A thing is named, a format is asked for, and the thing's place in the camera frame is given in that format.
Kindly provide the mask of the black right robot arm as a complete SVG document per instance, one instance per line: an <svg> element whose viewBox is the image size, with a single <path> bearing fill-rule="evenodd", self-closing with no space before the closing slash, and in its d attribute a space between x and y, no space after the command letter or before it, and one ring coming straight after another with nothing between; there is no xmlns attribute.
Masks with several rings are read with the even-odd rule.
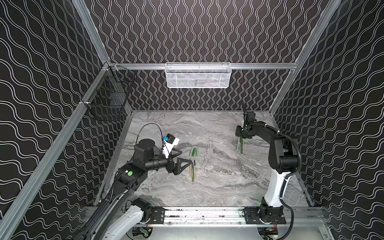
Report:
<svg viewBox="0 0 384 240"><path fill-rule="evenodd" d="M241 139L260 137L270 145L268 162L272 173L260 208L264 215L283 210L287 206L283 203L283 198L288 181L302 166L297 140L263 121L258 121L256 113L246 110L243 113L242 125L236 128L236 136Z"/></svg>

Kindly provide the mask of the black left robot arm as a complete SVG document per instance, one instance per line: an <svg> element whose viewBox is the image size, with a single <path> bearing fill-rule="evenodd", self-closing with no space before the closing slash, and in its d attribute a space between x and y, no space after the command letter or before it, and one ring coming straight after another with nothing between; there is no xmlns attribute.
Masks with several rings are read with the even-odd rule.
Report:
<svg viewBox="0 0 384 240"><path fill-rule="evenodd" d="M101 240L108 236L108 228L112 226L115 214L128 198L147 179L149 171L166 169L169 174L179 175L193 162L180 158L182 151L175 149L180 139L168 134L162 139L162 147L158 148L151 139L142 139L134 146L134 154L130 161L116 172L114 182L97 210L72 240Z"/></svg>

